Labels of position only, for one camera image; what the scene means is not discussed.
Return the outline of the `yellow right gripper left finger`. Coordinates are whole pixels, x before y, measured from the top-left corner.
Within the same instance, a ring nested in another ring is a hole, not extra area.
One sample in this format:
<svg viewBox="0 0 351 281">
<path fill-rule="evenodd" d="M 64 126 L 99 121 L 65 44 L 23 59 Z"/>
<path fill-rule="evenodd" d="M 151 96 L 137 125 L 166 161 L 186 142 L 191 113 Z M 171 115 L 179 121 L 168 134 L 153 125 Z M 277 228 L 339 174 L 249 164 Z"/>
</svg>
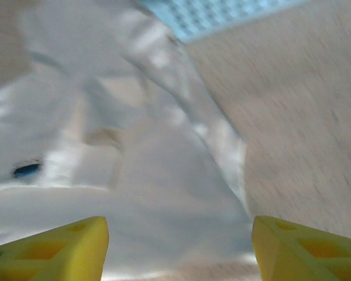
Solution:
<svg viewBox="0 0 351 281">
<path fill-rule="evenodd" d="M 0 281 L 101 281 L 105 217 L 89 217 L 0 245 Z"/>
</svg>

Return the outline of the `white t-shirt with daisy print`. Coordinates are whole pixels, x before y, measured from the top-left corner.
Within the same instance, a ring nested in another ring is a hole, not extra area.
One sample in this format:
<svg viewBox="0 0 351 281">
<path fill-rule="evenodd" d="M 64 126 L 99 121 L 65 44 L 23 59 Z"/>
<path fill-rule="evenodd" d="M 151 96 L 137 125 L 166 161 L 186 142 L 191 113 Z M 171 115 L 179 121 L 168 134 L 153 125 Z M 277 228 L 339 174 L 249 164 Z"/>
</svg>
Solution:
<svg viewBox="0 0 351 281">
<path fill-rule="evenodd" d="M 106 218 L 103 278 L 255 262 L 245 143 L 135 0 L 39 0 L 31 70 L 0 87 L 0 244 Z"/>
</svg>

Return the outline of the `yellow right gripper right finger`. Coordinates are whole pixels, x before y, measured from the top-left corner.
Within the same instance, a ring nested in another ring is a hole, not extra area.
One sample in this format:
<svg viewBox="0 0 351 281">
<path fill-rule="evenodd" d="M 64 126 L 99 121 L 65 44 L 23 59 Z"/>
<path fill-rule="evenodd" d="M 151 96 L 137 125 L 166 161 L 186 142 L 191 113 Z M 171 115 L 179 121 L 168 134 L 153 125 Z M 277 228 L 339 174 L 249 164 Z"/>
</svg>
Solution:
<svg viewBox="0 0 351 281">
<path fill-rule="evenodd" d="M 252 244 L 262 281 L 351 281 L 351 239 L 256 216 Z"/>
</svg>

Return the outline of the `pale blue perforated basket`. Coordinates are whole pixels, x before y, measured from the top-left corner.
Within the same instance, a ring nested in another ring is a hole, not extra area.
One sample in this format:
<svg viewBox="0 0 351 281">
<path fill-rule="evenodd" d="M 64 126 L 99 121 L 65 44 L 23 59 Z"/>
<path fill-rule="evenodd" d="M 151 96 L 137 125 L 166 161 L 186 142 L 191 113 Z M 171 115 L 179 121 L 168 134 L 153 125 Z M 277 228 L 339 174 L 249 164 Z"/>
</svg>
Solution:
<svg viewBox="0 0 351 281">
<path fill-rule="evenodd" d="M 138 0 L 189 43 L 310 0 Z"/>
</svg>

